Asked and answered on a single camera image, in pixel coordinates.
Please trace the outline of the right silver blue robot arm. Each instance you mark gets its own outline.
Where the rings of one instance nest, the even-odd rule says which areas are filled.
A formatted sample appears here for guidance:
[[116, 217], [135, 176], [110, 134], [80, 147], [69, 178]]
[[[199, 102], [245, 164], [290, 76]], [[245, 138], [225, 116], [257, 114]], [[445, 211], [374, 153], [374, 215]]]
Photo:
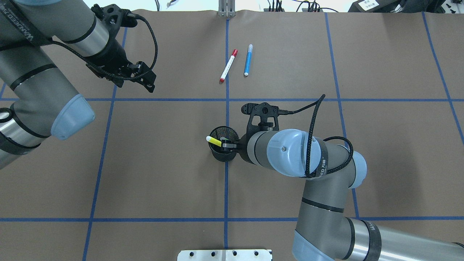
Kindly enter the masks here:
[[292, 254], [298, 261], [462, 261], [463, 244], [449, 243], [344, 216], [347, 195], [367, 174], [352, 148], [298, 129], [220, 138], [221, 148], [289, 177], [305, 187]]

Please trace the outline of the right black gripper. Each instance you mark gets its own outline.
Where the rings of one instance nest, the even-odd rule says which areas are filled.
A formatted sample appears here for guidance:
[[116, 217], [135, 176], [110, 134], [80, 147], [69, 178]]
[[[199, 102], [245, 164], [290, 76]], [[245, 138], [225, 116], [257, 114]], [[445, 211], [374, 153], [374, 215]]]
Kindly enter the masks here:
[[248, 163], [253, 163], [248, 155], [248, 141], [247, 134], [244, 134], [239, 140], [235, 141], [226, 137], [219, 139], [222, 142], [223, 149], [236, 149], [240, 157]]

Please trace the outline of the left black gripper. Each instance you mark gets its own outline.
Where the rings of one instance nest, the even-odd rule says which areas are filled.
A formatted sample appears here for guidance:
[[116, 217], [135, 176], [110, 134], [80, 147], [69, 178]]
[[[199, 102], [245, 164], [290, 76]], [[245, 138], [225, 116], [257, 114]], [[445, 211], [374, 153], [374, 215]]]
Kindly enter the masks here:
[[86, 64], [96, 76], [107, 79], [118, 87], [123, 86], [124, 80], [116, 79], [109, 74], [123, 78], [136, 78], [143, 74], [140, 78], [131, 81], [142, 85], [151, 94], [155, 90], [156, 74], [153, 71], [142, 72], [142, 62], [133, 64], [129, 61], [125, 50], [115, 39], [111, 39], [100, 53], [87, 57], [87, 60], [95, 65], [92, 67], [90, 64]]

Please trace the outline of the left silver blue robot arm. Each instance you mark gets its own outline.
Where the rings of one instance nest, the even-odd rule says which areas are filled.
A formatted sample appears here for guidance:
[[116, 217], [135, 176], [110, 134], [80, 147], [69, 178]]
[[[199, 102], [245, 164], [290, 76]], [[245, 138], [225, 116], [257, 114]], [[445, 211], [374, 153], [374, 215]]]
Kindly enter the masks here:
[[86, 99], [43, 51], [57, 45], [81, 58], [98, 78], [154, 91], [158, 45], [151, 66], [127, 59], [116, 40], [143, 16], [117, 5], [88, 7], [82, 0], [2, 0], [1, 79], [18, 100], [1, 108], [1, 167], [35, 150], [50, 136], [66, 140], [94, 121]]

